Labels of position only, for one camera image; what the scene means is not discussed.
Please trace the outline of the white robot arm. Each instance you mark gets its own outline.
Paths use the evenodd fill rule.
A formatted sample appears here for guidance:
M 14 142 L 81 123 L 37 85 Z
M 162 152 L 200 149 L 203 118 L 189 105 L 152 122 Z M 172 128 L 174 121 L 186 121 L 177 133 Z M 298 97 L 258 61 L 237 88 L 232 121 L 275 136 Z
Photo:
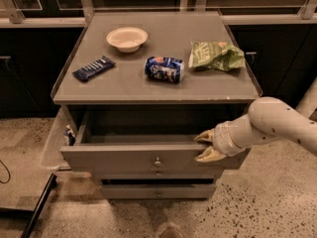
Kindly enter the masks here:
M 317 108 L 317 79 L 314 79 L 295 109 L 273 97 L 255 100 L 248 112 L 199 134 L 195 141 L 210 146 L 195 158 L 197 162 L 216 162 L 236 156 L 252 145 L 287 139 L 317 155 L 317 123 L 310 120 Z

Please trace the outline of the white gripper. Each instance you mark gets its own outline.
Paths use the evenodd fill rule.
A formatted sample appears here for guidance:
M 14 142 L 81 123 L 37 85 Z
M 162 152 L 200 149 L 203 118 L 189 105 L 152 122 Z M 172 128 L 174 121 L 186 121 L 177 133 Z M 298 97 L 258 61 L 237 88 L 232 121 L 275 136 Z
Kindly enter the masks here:
M 246 150 L 245 147 L 237 146 L 229 131 L 229 122 L 218 124 L 214 130 L 206 130 L 197 135 L 194 140 L 196 142 L 213 142 L 213 146 L 209 146 L 202 154 L 195 157 L 195 161 L 199 163 L 211 163 L 223 160 L 227 157 L 236 156 Z

